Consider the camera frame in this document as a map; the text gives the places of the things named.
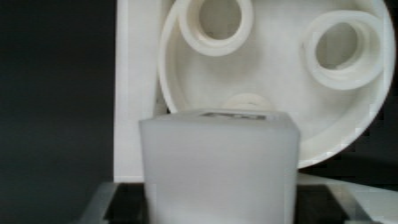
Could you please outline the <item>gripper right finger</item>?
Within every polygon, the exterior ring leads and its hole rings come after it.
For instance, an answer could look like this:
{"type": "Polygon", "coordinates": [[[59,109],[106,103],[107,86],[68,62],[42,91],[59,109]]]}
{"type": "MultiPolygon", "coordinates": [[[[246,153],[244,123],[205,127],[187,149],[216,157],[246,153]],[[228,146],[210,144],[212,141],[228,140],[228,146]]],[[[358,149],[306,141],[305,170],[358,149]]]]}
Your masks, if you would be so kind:
{"type": "Polygon", "coordinates": [[[398,192],[299,174],[294,224],[398,224],[398,192]]]}

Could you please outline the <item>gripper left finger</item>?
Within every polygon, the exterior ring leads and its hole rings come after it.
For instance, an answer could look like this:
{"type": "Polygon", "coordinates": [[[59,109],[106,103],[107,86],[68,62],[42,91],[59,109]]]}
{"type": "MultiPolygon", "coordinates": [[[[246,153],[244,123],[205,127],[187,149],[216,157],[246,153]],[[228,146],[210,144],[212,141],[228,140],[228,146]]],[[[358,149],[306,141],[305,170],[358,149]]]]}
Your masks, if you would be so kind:
{"type": "Polygon", "coordinates": [[[77,224],[150,224],[143,183],[100,185],[77,224]]]}

